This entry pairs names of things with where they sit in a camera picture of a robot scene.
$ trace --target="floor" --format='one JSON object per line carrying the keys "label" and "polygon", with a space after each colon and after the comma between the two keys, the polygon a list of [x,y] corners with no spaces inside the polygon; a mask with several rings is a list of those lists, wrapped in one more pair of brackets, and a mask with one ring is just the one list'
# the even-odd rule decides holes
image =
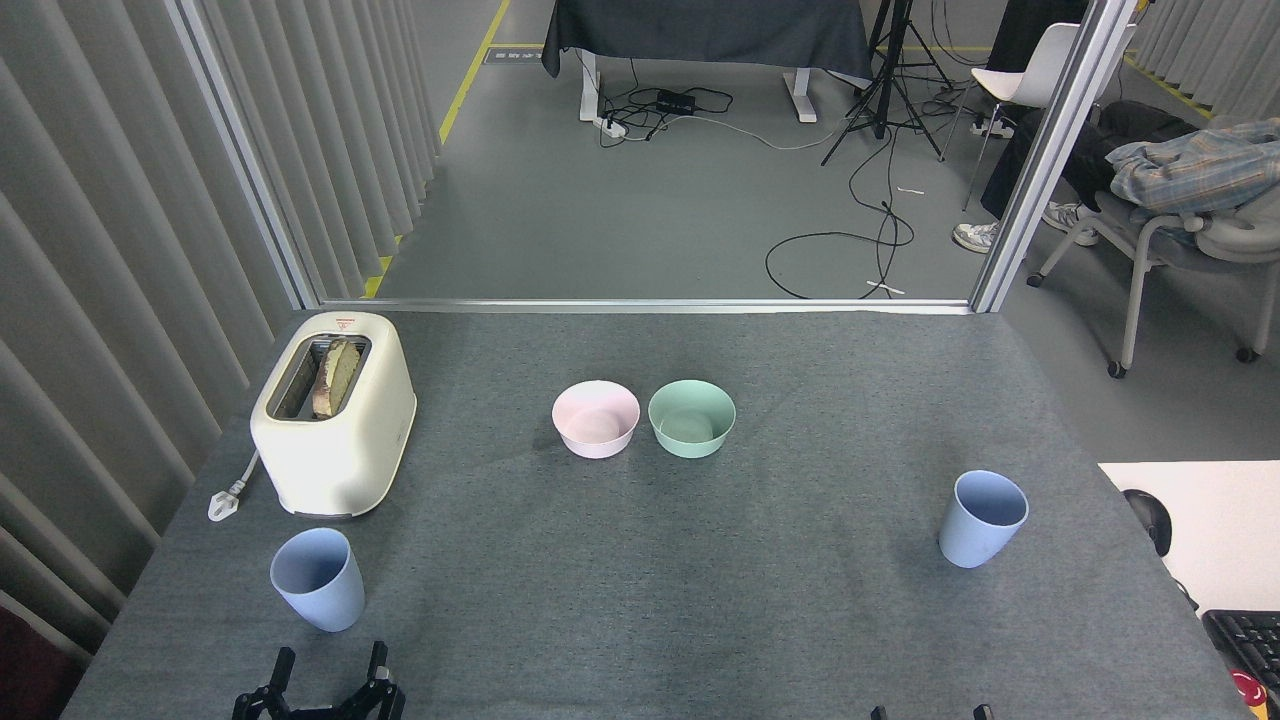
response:
{"label": "floor", "polygon": [[[687,120],[650,142],[605,150],[600,145],[608,138],[576,119],[580,73],[572,55],[564,56],[566,69],[556,79],[539,64],[472,63],[477,47],[540,45],[552,4],[424,5],[429,100],[444,146],[421,229],[404,237],[379,299],[969,295],[982,256],[952,243],[950,231],[959,222],[992,218],[977,201],[960,211],[979,146],[964,128],[945,163],[918,133],[900,131],[884,147],[887,138],[877,141],[864,129],[846,137],[831,163],[819,167],[852,102],[847,86],[817,76],[819,122],[801,126],[782,91],[780,68],[644,60],[635,63],[643,86],[731,92],[731,111],[716,118],[774,145],[827,140],[780,151],[748,135]],[[931,45],[933,19],[915,18],[929,26],[922,32]],[[969,13],[947,24],[938,20],[938,27],[952,31],[942,36],[952,46],[980,58],[997,20],[998,14]],[[966,74],[947,58],[942,65],[952,78]],[[605,95],[632,87],[628,63],[602,59],[600,69]],[[1137,69],[1123,65],[1107,97],[1123,95],[1206,122]],[[913,102],[936,90],[908,81]],[[900,108],[895,111],[901,117]],[[948,122],[946,114],[927,118],[938,143]],[[979,168],[979,186],[998,142],[992,141]],[[879,234],[890,241],[892,228],[881,232],[882,215],[851,195],[872,206],[890,204],[914,231],[883,278],[897,293],[877,291],[883,266],[877,247],[850,237]],[[1071,199],[1065,186],[1057,195]],[[783,242],[828,231],[850,234]],[[904,227],[897,242],[906,237]],[[1060,237],[1042,224],[1024,272],[1037,268]],[[879,250],[883,263],[888,250]],[[1242,338],[1252,334],[1258,283],[1152,273],[1135,364],[1125,379],[1115,380],[1106,360],[1119,351],[1128,275],[1128,261],[1110,246],[1075,249],[1041,288],[1015,283],[1002,307],[1041,361],[1046,392],[1057,395],[1085,450],[1100,462],[1280,459],[1280,363],[1263,357],[1242,365],[1233,357]],[[980,423],[974,432],[982,432]]]}

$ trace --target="red object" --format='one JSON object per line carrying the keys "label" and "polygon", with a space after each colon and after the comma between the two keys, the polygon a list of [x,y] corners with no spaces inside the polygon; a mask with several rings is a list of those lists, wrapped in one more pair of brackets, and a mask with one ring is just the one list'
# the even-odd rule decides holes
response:
{"label": "red object", "polygon": [[1235,689],[1240,691],[1244,705],[1257,707],[1267,701],[1267,689],[1253,675],[1244,670],[1231,670],[1231,679],[1235,680]]}

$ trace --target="keyboard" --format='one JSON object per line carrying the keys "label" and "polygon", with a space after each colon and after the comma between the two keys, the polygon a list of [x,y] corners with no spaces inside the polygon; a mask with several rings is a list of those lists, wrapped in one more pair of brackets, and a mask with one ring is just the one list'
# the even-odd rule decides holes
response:
{"label": "keyboard", "polygon": [[1207,610],[1201,616],[1213,646],[1280,697],[1280,611]]}

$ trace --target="toaster slot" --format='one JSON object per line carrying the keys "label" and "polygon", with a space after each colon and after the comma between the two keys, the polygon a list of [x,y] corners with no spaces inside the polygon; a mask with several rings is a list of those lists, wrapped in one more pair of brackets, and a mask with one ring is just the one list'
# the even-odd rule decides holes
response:
{"label": "toaster slot", "polygon": [[352,343],[360,351],[360,360],[356,363],[351,386],[342,398],[342,404],[338,406],[338,413],[342,413],[342,409],[347,405],[347,398],[351,397],[351,393],[356,389],[356,384],[360,382],[360,374],[372,343],[364,336],[326,333],[307,338],[298,345],[293,357],[289,359],[288,369],[280,378],[280,384],[271,392],[271,400],[268,402],[268,415],[275,420],[319,421],[311,410],[311,391],[315,387],[316,377],[320,374],[325,354],[329,352],[329,346],[339,338]]}

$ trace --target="plastic cup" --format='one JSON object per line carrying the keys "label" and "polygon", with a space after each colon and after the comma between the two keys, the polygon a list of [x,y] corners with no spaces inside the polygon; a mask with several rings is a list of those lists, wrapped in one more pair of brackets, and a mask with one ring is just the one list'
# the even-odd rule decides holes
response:
{"label": "plastic cup", "polygon": [[737,409],[728,393],[703,380],[676,380],[649,400],[649,423],[658,445],[677,457],[716,452],[736,419]]}
{"label": "plastic cup", "polygon": [[1009,478],[970,470],[956,479],[938,547],[952,565],[977,568],[991,560],[1027,521],[1027,495]]}
{"label": "plastic cup", "polygon": [[271,585],[326,633],[346,630],[365,611],[365,580],[347,536],[314,528],[289,538],[271,559]]}
{"label": "plastic cup", "polygon": [[640,401],[630,389],[609,380],[570,387],[552,406],[552,423],[564,447],[582,457],[622,452],[640,423]]}

